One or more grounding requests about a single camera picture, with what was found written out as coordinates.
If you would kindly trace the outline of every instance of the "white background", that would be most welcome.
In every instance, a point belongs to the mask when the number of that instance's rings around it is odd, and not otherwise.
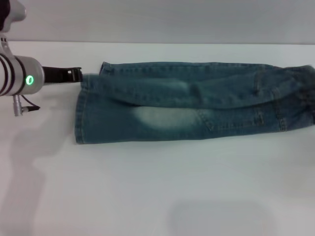
[[[315,46],[10,43],[45,66],[315,65]],[[0,99],[1,236],[314,236],[315,128],[204,141],[76,145],[79,84]]]
[[[20,0],[14,40],[315,43],[314,0]]]

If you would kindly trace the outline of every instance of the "cable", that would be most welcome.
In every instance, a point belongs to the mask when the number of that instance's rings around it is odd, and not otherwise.
[[[27,101],[28,103],[30,103],[33,107],[39,107],[37,105],[35,105],[34,103],[32,103],[31,101],[29,101],[24,95],[21,95],[22,98],[24,98],[25,101]]]

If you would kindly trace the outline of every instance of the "jeans seam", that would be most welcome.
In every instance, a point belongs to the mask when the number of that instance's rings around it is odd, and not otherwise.
[[[302,92],[303,99],[307,106],[309,107],[312,117],[313,117],[313,124],[315,124],[315,106],[314,104],[309,100],[310,94],[308,92]]]
[[[262,77],[262,73],[264,73],[265,70],[260,70],[260,71],[257,71],[256,73],[256,76],[254,78],[254,92],[255,94],[258,94],[259,93],[259,90],[260,90],[260,86],[261,86],[261,77]]]
[[[201,119],[201,121],[206,125],[206,127],[210,130],[213,131],[214,126],[212,124],[210,124],[207,119],[205,118],[205,116],[201,113],[201,111],[199,109],[195,110],[198,117]]]
[[[278,88],[273,88],[271,89],[274,97],[275,97],[275,101],[273,102],[273,106],[274,106],[274,109],[275,109],[275,112],[276,112],[276,117],[279,121],[279,126],[280,126],[280,131],[286,131],[287,130],[287,127],[286,127],[286,121],[281,113],[281,110],[280,110],[280,102],[279,102],[279,97],[280,97],[280,92],[278,90]]]
[[[210,65],[210,63],[204,63],[203,65],[194,65],[194,64],[191,64],[191,65],[183,65],[183,64],[179,64],[179,65],[165,65],[165,64],[161,64],[161,65],[150,65],[150,66],[146,66],[146,65],[136,65],[134,63],[125,63],[125,64],[118,64],[118,65],[129,65],[130,67],[129,68],[126,68],[126,69],[130,69],[130,68],[140,68],[140,67],[146,67],[146,68],[154,68],[154,67],[166,67],[166,66],[171,66],[171,67],[203,67],[203,66],[208,66]],[[263,64],[246,64],[246,63],[223,63],[222,64],[218,64],[216,65],[216,67],[218,66],[222,66],[222,67],[251,67],[252,65],[261,65],[263,66]]]
[[[87,91],[86,91],[85,101],[84,101],[82,115],[81,115],[81,139],[82,139],[83,144],[85,144],[85,140],[84,140],[84,136],[83,136],[83,126],[84,126],[83,125],[83,118],[84,118],[84,114],[85,114],[85,108],[86,108],[86,105],[88,102],[88,97],[90,94],[89,81],[90,81],[90,75],[87,77]]]
[[[262,116],[260,109],[259,109],[259,112],[257,110],[254,111],[255,116],[257,116],[257,118],[259,119],[259,122],[257,122],[256,118],[255,118],[254,121],[225,123],[225,124],[219,124],[219,125],[213,125],[210,122],[208,122],[208,120],[205,118],[205,116],[201,113],[200,110],[196,110],[196,112],[210,131],[214,131],[215,129],[217,129],[218,131],[220,131],[220,130],[233,130],[233,129],[239,129],[239,128],[258,127],[258,126],[264,125],[264,119],[263,119],[263,116]]]

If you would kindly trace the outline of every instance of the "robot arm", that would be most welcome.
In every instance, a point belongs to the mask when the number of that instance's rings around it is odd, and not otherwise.
[[[17,0],[0,0],[0,96],[13,96],[15,116],[27,111],[27,107],[21,106],[20,95],[34,94],[45,83],[79,82],[82,79],[79,67],[42,67],[33,58],[12,54],[3,33],[10,30],[12,22],[22,21],[25,17],[26,9]]]

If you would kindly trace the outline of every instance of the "jeans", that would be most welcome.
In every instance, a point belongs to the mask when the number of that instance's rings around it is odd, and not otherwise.
[[[264,64],[103,63],[85,75],[79,144],[201,140],[289,131],[315,120],[315,69]]]

